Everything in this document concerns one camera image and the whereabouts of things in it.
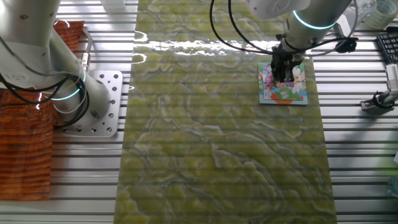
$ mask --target black cable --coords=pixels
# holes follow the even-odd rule
[[[335,51],[341,54],[347,52],[354,52],[357,46],[356,41],[357,40],[355,39],[341,41],[336,45]]]
[[[85,100],[85,97],[86,97],[86,99],[87,99],[86,104],[82,104],[79,106],[79,108],[77,109],[77,111],[75,113],[75,116],[70,121],[66,122],[65,124],[63,124],[61,126],[54,126],[54,129],[61,129],[61,128],[65,128],[67,126],[71,126],[71,125],[75,124],[77,121],[79,121],[87,113],[88,108],[90,107],[90,96],[89,96],[88,92],[86,92],[86,86],[81,80],[78,81],[78,84],[80,85],[80,86],[78,86],[78,88],[80,89],[80,91],[79,91],[80,92],[80,102]]]
[[[336,41],[340,41],[340,40],[348,40],[348,41],[350,41],[350,40],[354,41],[354,40],[355,40],[355,41],[357,41],[357,40],[359,40],[359,39],[358,39],[357,37],[334,38],[334,39],[331,39],[331,40],[325,40],[325,41],[323,41],[323,42],[321,42],[321,43],[319,43],[319,44],[317,44],[317,45],[315,45],[315,46],[307,47],[307,48],[304,48],[304,49],[296,49],[295,47],[289,45],[289,43],[287,43],[287,42],[285,42],[285,43],[286,43],[291,49],[296,50],[298,53],[302,53],[302,52],[304,52],[304,51],[306,51],[306,50],[311,50],[311,49],[313,49],[313,48],[315,48],[315,47],[320,47],[320,46],[322,46],[322,45],[329,44],[329,43],[336,42]]]
[[[241,36],[242,39],[243,39],[246,43],[248,43],[250,46],[254,47],[255,49],[260,50],[261,52],[264,52],[264,53],[273,55],[273,54],[274,54],[273,52],[268,51],[268,50],[264,50],[264,49],[262,49],[262,48],[260,48],[260,47],[258,47],[258,46],[256,46],[256,45],[254,45],[252,42],[250,42],[249,39],[247,39],[247,38],[242,34],[242,32],[239,30],[239,28],[237,27],[237,25],[236,25],[236,23],[235,23],[235,20],[234,20],[233,14],[232,14],[232,6],[231,6],[232,3],[231,3],[231,2],[232,2],[232,0],[228,0],[228,13],[229,13],[229,19],[230,19],[230,21],[231,21],[231,23],[232,23],[232,26],[234,27],[235,31],[236,31],[236,32],[239,34],[239,36]]]
[[[52,100],[52,98],[58,93],[58,91],[61,89],[62,85],[63,85],[68,79],[69,79],[69,77],[66,78],[66,79],[64,79],[64,80],[62,80],[62,81],[61,81],[61,84],[54,90],[54,92],[53,92],[47,99],[45,99],[45,100],[43,100],[43,101],[30,101],[30,100],[27,100],[27,99],[21,97],[21,95],[19,95],[17,92],[15,92],[14,89],[10,86],[10,84],[9,84],[9,83],[4,79],[4,77],[0,74],[0,82],[2,82],[2,83],[7,87],[7,89],[8,89],[15,97],[17,97],[18,99],[22,100],[23,102],[26,102],[26,103],[28,103],[28,104],[33,104],[33,105],[46,103],[46,102]]]
[[[380,102],[379,102],[379,100],[378,100],[378,98],[377,98],[377,95],[378,95],[378,94],[379,94],[379,92],[377,91],[377,92],[373,95],[373,98],[372,98],[372,103],[373,103],[375,106],[377,106],[378,108],[381,108],[381,109],[391,109],[391,108],[393,108],[393,107],[396,105],[395,102],[392,102],[391,105],[389,105],[389,106],[381,105]]]
[[[26,63],[10,49],[10,47],[7,45],[6,41],[1,36],[0,36],[0,42],[2,43],[4,48],[6,48],[6,50],[13,57],[15,57],[21,64],[23,64],[23,66],[25,66],[26,69],[28,69],[28,71],[30,71],[30,72],[32,72],[32,73],[34,73],[36,75],[40,75],[40,76],[44,76],[44,77],[49,77],[50,76],[49,74],[44,74],[44,73],[38,72],[38,71],[34,70],[33,68],[30,68],[28,65],[26,65]]]
[[[29,105],[27,103],[7,103],[5,105],[0,105],[0,108],[7,107],[7,106],[26,106]]]
[[[82,102],[82,101],[85,100],[85,98],[86,98],[86,99],[87,99],[87,100],[86,100],[86,104],[83,103],[82,105],[79,106],[79,108],[77,109],[77,111],[76,111],[76,113],[75,113],[75,116],[74,116],[70,121],[66,122],[66,123],[65,123],[64,125],[62,125],[62,126],[54,126],[54,129],[60,129],[60,128],[64,128],[64,127],[73,125],[73,124],[75,124],[77,121],[79,121],[79,120],[87,113],[88,108],[90,107],[90,96],[89,96],[88,92],[86,92],[86,91],[87,91],[87,90],[86,90],[86,86],[85,86],[84,82],[83,82],[79,77],[77,77],[77,76],[66,77],[65,79],[63,79],[63,80],[60,81],[59,83],[57,83],[57,84],[55,84],[55,85],[53,85],[53,86],[50,86],[50,87],[41,89],[41,90],[26,90],[26,89],[23,89],[23,88],[17,86],[16,89],[18,89],[18,90],[30,91],[30,92],[46,91],[46,90],[51,90],[51,89],[53,89],[54,87],[57,87],[57,88],[54,90],[54,92],[53,92],[47,99],[45,99],[45,100],[43,100],[43,101],[35,102],[35,101],[30,101],[30,100],[27,100],[27,99],[21,97],[20,94],[18,94],[17,92],[15,92],[15,91],[13,90],[13,87],[12,87],[12,86],[14,86],[14,85],[8,83],[8,82],[4,79],[4,77],[1,75],[1,73],[0,73],[0,82],[3,83],[3,84],[7,87],[7,89],[8,89],[15,97],[17,97],[18,99],[20,99],[20,100],[22,100],[22,101],[24,101],[24,102],[27,103],[27,104],[26,104],[26,103],[9,103],[9,104],[5,104],[5,105],[0,105],[0,108],[6,107],[6,106],[25,106],[25,105],[37,105],[37,104],[46,103],[46,102],[52,100],[52,98],[57,94],[57,92],[58,92],[59,89],[62,87],[62,85],[65,84],[65,82],[66,82],[67,80],[69,80],[69,79],[71,79],[72,81],[74,81],[74,82],[76,83],[76,85],[77,85],[77,88],[80,89],[80,91],[79,91],[79,94],[80,94],[80,102]]]
[[[234,49],[236,49],[236,50],[241,50],[241,51],[244,51],[244,52],[252,52],[252,53],[266,54],[265,52],[261,52],[261,51],[257,51],[257,50],[249,50],[249,49],[243,49],[243,48],[241,48],[241,47],[235,47],[235,46],[233,46],[233,45],[231,45],[231,44],[225,42],[225,40],[223,40],[223,39],[220,37],[220,35],[218,35],[218,33],[217,33],[217,31],[216,31],[216,29],[215,29],[215,27],[214,27],[214,22],[213,22],[213,7],[214,7],[214,2],[215,2],[215,0],[211,0],[211,2],[210,2],[210,26],[211,26],[211,29],[212,29],[214,35],[216,35],[217,39],[218,39],[219,41],[221,41],[221,43],[227,45],[228,47],[232,47],[232,48],[234,48]]]
[[[334,35],[334,36],[336,36],[336,37],[345,37],[344,35],[336,34],[336,33],[327,34],[325,37],[329,37],[329,36],[331,36],[331,35]]]
[[[56,83],[56,84],[54,84],[54,85],[52,85],[52,86],[47,87],[47,88],[35,89],[35,90],[28,90],[28,89],[25,89],[25,88],[21,88],[21,87],[19,87],[19,86],[13,85],[13,84],[11,84],[11,83],[8,83],[8,85],[10,85],[11,87],[13,87],[13,88],[16,89],[16,90],[25,91],[25,92],[29,92],[29,93],[40,93],[40,92],[42,92],[42,91],[52,90],[52,89],[58,87],[59,85],[61,85],[61,83],[62,83],[65,79],[61,80],[60,82],[58,82],[58,83]]]

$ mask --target green marble surface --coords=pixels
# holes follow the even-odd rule
[[[283,18],[233,2],[252,40],[281,33]],[[270,56],[216,41],[209,5],[139,1],[115,223],[336,223],[312,62],[308,106],[260,105],[257,63]],[[226,1],[214,14],[241,43]]]

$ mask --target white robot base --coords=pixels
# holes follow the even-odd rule
[[[109,90],[111,101],[109,102],[109,110],[105,116],[100,118],[96,123],[76,128],[73,126],[62,128],[54,131],[54,137],[112,137],[118,131],[119,110],[121,103],[123,74],[119,71],[103,71],[93,70],[90,75],[101,81]]]

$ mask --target black keyboard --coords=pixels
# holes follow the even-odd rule
[[[398,32],[380,34],[377,36],[377,44],[387,64],[396,63],[398,59]]]

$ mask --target white container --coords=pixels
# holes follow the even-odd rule
[[[126,0],[101,0],[101,3],[107,12],[123,12],[126,8]]]

